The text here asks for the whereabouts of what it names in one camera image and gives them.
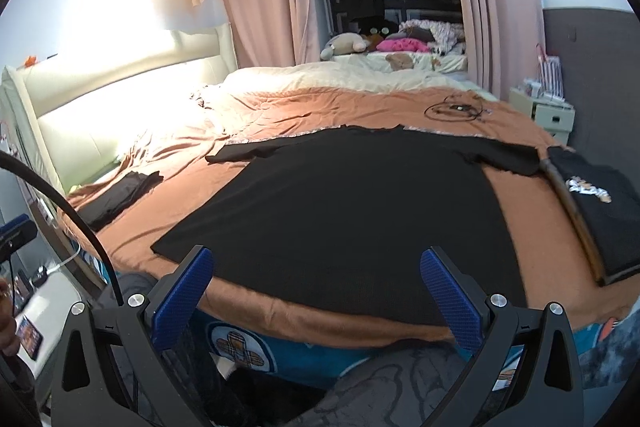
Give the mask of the person left hand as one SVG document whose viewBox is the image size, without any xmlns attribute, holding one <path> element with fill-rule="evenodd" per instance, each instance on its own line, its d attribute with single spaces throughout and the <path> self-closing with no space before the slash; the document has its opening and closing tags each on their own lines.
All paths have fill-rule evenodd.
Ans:
<svg viewBox="0 0 640 427">
<path fill-rule="evenodd" d="M 20 350 L 20 340 L 16 335 L 16 322 L 13 316 L 13 303 L 9 294 L 9 285 L 0 280 L 0 349 L 7 357 L 14 357 Z"/>
</svg>

